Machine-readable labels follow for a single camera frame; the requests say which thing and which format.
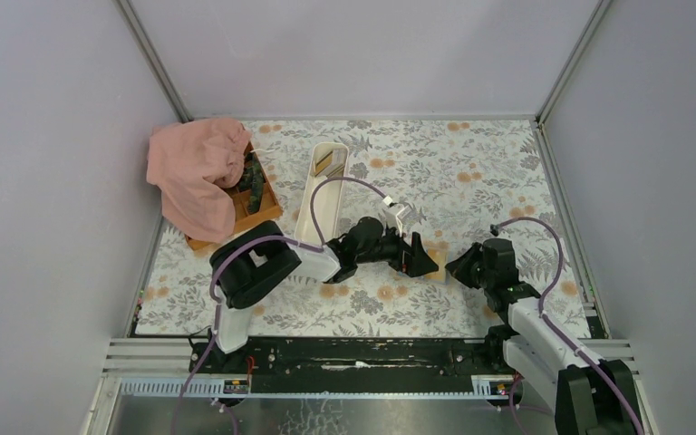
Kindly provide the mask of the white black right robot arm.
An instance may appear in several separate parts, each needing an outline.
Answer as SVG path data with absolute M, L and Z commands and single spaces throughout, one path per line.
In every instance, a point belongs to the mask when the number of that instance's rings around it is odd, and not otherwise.
M 570 335 L 521 280 L 512 243 L 491 238 L 447 263 L 452 278 L 482 290 L 502 323 L 488 330 L 483 359 L 492 372 L 510 369 L 540 394 L 559 434 L 643 434 L 633 374 Z

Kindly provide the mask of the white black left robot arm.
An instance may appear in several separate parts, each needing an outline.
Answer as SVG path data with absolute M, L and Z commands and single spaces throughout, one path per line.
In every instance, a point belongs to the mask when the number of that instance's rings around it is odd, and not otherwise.
M 399 229 L 375 217 L 361 218 L 321 245 L 287 237 L 267 220 L 219 248 L 209 263 L 209 295 L 216 303 L 209 358 L 222 372 L 242 366 L 254 305 L 289 276 L 337 284 L 354 276 L 361 264 L 385 263 L 408 277 L 440 269 L 419 233 L 407 242 Z

